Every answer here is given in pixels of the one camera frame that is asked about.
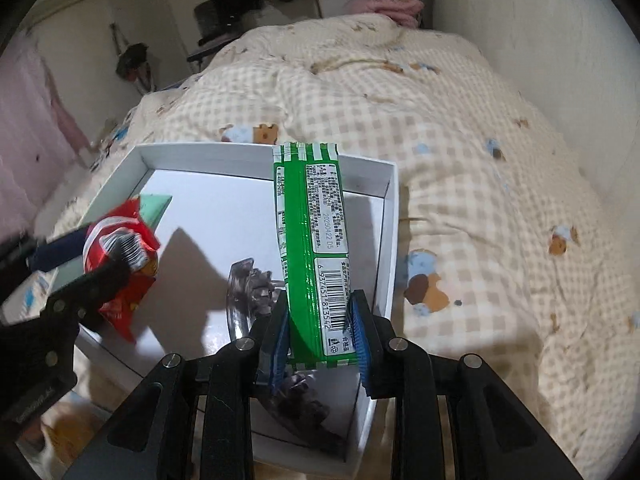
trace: pink towel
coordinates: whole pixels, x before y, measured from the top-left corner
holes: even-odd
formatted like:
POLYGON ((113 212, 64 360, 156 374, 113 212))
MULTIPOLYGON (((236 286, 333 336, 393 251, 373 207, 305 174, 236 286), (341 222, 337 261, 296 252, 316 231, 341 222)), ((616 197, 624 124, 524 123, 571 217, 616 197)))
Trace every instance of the pink towel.
POLYGON ((416 15, 424 3, 420 0, 353 0, 349 5, 350 14, 375 12, 390 17, 398 25, 417 28, 416 15))

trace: pink curtain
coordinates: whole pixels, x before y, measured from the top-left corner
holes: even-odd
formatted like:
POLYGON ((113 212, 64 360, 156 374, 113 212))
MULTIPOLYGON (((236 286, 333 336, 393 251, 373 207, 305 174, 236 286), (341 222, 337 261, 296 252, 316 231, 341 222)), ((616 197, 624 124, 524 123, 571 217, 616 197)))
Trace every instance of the pink curtain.
POLYGON ((88 145, 51 84, 31 38, 16 34, 0 57, 0 239, 32 225, 88 145))

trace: black chair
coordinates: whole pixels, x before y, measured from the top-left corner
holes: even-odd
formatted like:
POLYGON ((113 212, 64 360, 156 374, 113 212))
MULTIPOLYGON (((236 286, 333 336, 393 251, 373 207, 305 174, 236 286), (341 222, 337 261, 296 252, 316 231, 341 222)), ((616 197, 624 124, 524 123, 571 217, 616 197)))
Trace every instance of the black chair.
POLYGON ((221 25, 213 0, 197 5, 193 14, 202 38, 198 41, 198 48, 187 56, 187 62, 196 62, 199 72, 206 57, 215 56, 226 45, 242 36, 242 27, 239 22, 221 25))

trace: blue gripper pad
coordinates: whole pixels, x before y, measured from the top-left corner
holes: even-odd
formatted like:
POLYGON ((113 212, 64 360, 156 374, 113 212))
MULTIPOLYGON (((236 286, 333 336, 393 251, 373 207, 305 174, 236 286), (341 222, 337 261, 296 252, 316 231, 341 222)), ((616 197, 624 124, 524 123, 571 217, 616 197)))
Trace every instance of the blue gripper pad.
POLYGON ((82 248, 89 225, 83 225, 47 244, 38 246, 29 258, 31 272, 49 272, 71 260, 82 256, 82 248))
POLYGON ((356 355, 358 357, 358 368, 360 369, 360 381, 367 388, 369 384, 369 367, 371 365, 371 353, 369 351, 369 342, 364 329, 364 323, 360 314, 361 308, 369 309, 367 300, 361 290, 354 291, 348 304, 348 314, 353 329, 353 341, 356 347, 356 355))
POLYGON ((275 394, 284 380, 289 355, 289 305, 287 293, 280 291, 271 311, 271 320, 260 345, 255 383, 275 394))

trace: metal screw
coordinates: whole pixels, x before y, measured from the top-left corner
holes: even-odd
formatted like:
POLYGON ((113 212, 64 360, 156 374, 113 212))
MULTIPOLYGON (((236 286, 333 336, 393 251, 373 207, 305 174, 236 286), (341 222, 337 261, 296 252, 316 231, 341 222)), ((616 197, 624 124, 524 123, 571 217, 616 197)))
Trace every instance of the metal screw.
POLYGON ((58 354, 56 354, 53 350, 47 352, 47 355, 44 356, 44 362, 48 367, 53 367, 58 364, 58 354))
POLYGON ((180 356, 178 354, 167 354, 162 358, 162 366, 165 368, 175 368, 180 364, 180 356))
POLYGON ((236 340, 236 348, 238 350, 251 350, 254 347, 254 340, 250 337, 241 337, 236 340))
POLYGON ((408 346, 409 343, 406 341, 406 339, 402 339, 401 337, 395 337, 389 341, 389 348, 396 352, 406 350, 408 346))
POLYGON ((462 362, 469 368, 479 368, 482 366, 482 358, 476 354, 467 354, 462 362))

